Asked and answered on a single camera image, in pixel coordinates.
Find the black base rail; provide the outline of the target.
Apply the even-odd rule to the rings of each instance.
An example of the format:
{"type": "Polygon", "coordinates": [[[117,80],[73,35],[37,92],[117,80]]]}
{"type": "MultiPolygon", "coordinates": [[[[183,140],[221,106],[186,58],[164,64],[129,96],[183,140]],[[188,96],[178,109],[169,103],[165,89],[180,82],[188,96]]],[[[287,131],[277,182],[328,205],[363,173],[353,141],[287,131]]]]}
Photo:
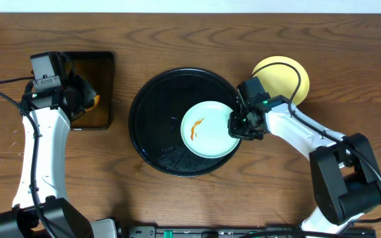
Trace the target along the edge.
{"type": "Polygon", "coordinates": [[[267,227],[264,229],[216,229],[216,228],[177,228],[177,227],[154,227],[154,226],[135,226],[128,228],[121,237],[129,238],[238,238],[262,231],[294,231],[295,227],[267,227]]]}

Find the light green plate with stain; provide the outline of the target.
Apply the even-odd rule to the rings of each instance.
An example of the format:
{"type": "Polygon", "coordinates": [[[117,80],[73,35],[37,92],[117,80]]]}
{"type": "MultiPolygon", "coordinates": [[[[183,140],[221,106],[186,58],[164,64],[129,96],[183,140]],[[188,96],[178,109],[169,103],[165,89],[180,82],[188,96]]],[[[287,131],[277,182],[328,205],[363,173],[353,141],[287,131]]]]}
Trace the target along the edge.
{"type": "Polygon", "coordinates": [[[231,153],[240,140],[229,135],[228,120],[233,110],[217,101],[192,106],[181,121],[181,137],[195,155],[217,159],[231,153]]]}

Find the yellow plate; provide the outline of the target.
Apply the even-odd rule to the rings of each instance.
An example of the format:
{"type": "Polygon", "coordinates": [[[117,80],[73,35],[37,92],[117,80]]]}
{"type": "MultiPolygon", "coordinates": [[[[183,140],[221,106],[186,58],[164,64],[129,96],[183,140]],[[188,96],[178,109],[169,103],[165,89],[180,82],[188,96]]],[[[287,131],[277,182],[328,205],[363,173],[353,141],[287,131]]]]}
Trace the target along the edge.
{"type": "Polygon", "coordinates": [[[254,68],[252,74],[258,77],[264,90],[270,94],[271,97],[283,95],[290,99],[296,86],[298,84],[297,73],[289,66],[276,64],[268,66],[256,73],[256,71],[270,63],[286,63],[293,66],[301,76],[301,84],[293,98],[292,103],[298,106],[307,97],[310,90],[310,80],[304,67],[296,60],[286,56],[271,56],[261,60],[254,68]]]}

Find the green and yellow scrub sponge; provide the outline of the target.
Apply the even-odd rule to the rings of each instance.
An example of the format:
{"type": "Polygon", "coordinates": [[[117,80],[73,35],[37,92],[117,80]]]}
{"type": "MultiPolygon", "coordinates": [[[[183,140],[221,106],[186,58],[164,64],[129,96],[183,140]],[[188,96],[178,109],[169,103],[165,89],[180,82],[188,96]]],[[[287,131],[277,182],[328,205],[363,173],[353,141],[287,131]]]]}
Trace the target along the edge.
{"type": "Polygon", "coordinates": [[[90,110],[93,110],[99,103],[100,96],[96,95],[93,99],[91,99],[86,105],[85,105],[85,112],[88,112],[90,110]]]}

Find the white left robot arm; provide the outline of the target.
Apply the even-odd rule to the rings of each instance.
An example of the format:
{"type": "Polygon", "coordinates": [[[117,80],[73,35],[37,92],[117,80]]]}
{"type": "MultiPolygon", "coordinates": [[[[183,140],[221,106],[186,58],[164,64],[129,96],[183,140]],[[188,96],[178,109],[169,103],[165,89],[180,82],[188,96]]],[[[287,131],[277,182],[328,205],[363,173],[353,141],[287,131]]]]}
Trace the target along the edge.
{"type": "Polygon", "coordinates": [[[65,186],[71,119],[98,100],[79,75],[27,84],[17,103],[25,134],[21,181],[11,210],[0,213],[0,237],[117,237],[112,218],[89,221],[69,203],[65,186]]]}

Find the round black serving tray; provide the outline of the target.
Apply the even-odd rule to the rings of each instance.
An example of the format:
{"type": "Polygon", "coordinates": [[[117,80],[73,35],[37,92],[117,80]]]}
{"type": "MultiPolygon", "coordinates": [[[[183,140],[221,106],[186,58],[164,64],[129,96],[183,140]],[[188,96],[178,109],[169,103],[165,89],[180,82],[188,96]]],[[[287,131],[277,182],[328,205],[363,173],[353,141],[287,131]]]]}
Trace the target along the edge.
{"type": "Polygon", "coordinates": [[[238,109],[234,87],[205,69],[172,69],[148,81],[136,95],[128,119],[132,144],[144,161],[179,177],[205,175],[228,162],[233,152],[206,159],[192,153],[181,137],[181,121],[187,110],[208,100],[238,109]]]}

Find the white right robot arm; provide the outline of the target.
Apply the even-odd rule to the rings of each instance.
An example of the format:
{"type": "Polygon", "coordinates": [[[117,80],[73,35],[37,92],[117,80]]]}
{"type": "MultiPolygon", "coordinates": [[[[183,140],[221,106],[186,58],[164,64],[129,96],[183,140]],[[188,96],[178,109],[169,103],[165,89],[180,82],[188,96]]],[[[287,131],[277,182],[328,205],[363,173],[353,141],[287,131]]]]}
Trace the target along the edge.
{"type": "Polygon", "coordinates": [[[277,136],[310,162],[316,208],[291,237],[346,237],[356,223],[381,222],[381,172],[369,140],[322,126],[286,97],[256,94],[236,99],[228,130],[232,137],[277,136]]]}

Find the black rectangular water tray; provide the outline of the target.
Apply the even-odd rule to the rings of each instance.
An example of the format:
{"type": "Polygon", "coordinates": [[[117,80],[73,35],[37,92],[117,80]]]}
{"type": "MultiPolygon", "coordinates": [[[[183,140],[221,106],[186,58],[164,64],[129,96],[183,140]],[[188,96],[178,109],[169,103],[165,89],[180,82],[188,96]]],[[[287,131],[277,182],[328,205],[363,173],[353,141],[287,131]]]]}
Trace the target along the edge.
{"type": "Polygon", "coordinates": [[[68,72],[87,80],[100,96],[98,105],[86,114],[72,119],[71,129],[106,130],[112,122],[115,56],[108,51],[64,52],[68,72]]]}

